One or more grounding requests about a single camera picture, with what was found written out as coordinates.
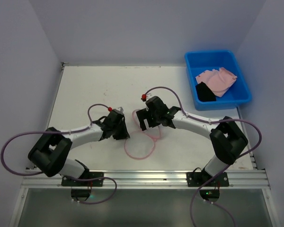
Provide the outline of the white pink mesh laundry bag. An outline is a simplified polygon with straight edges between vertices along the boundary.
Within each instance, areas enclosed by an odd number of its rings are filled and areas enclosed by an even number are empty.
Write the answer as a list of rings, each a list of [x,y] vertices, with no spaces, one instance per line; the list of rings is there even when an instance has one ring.
[[[157,142],[162,138],[162,132],[159,126],[143,131],[140,128],[137,111],[139,109],[132,112],[134,130],[130,132],[130,138],[124,142],[124,151],[133,160],[144,160],[151,156],[156,149]]]

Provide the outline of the black garment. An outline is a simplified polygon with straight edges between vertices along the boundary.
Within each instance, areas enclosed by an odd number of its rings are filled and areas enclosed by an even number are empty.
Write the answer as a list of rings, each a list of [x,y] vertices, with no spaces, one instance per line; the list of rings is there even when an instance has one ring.
[[[212,90],[203,82],[195,86],[198,100],[201,102],[215,102],[216,95]]]

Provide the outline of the pink bra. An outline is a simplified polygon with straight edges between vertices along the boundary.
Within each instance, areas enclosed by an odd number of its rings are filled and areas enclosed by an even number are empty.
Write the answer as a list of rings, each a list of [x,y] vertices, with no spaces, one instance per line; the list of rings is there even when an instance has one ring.
[[[205,70],[195,77],[197,83],[205,83],[217,97],[222,97],[236,82],[237,76],[224,67]]]

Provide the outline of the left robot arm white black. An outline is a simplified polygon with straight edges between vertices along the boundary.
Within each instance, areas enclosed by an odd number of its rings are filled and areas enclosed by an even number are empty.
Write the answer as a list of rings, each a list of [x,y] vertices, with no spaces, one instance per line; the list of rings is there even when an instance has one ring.
[[[87,178],[89,169],[78,160],[68,159],[70,150],[110,137],[115,140],[130,138],[122,107],[112,109],[104,120],[93,121],[91,125],[75,131],[48,128],[30,150],[28,159],[48,177],[60,174],[82,181]]]

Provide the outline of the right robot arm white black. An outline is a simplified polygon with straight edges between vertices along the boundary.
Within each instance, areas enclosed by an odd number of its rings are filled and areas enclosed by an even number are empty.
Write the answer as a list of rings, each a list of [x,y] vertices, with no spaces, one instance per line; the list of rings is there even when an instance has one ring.
[[[180,107],[168,108],[157,96],[148,99],[145,104],[146,108],[136,112],[141,130],[162,125],[194,132],[211,141],[214,156],[200,175],[192,175],[196,180],[205,182],[226,166],[234,164],[248,144],[248,139],[230,117],[224,117],[225,120],[230,120],[229,122],[214,126],[208,122],[190,119]]]

